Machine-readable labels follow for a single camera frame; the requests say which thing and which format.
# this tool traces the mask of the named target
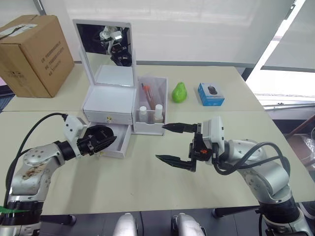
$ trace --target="computer mouse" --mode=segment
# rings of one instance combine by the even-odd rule
[[[216,91],[216,88],[213,87],[213,86],[209,86],[208,90],[209,90],[209,93],[212,94],[212,95],[218,94],[218,92]]]

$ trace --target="white bottle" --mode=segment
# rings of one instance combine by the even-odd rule
[[[140,122],[148,122],[148,112],[145,106],[140,107],[139,120]]]
[[[161,104],[156,105],[156,110],[154,112],[154,123],[163,123],[163,106]]]

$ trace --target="white vanity box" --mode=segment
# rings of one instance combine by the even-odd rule
[[[98,155],[124,158],[132,133],[164,134],[162,126],[166,123],[167,79],[136,77],[129,23],[73,22],[81,44],[82,64],[90,81],[83,112],[90,125],[106,125],[117,136],[114,143]],[[150,86],[155,103],[163,106],[163,123],[152,123],[154,110],[150,109],[142,84]],[[148,123],[139,122],[140,106],[147,107]]]

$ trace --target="white wall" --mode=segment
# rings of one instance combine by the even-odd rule
[[[0,0],[0,27],[21,15],[38,14],[32,0]]]
[[[255,64],[293,0],[42,0],[75,60],[70,19],[132,23],[137,60]]]
[[[305,1],[265,66],[315,71],[315,0]]]

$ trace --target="green pear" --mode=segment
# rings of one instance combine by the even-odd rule
[[[179,82],[174,90],[172,91],[172,98],[174,102],[180,103],[183,102],[187,97],[187,91],[185,88],[185,84],[183,82]]]

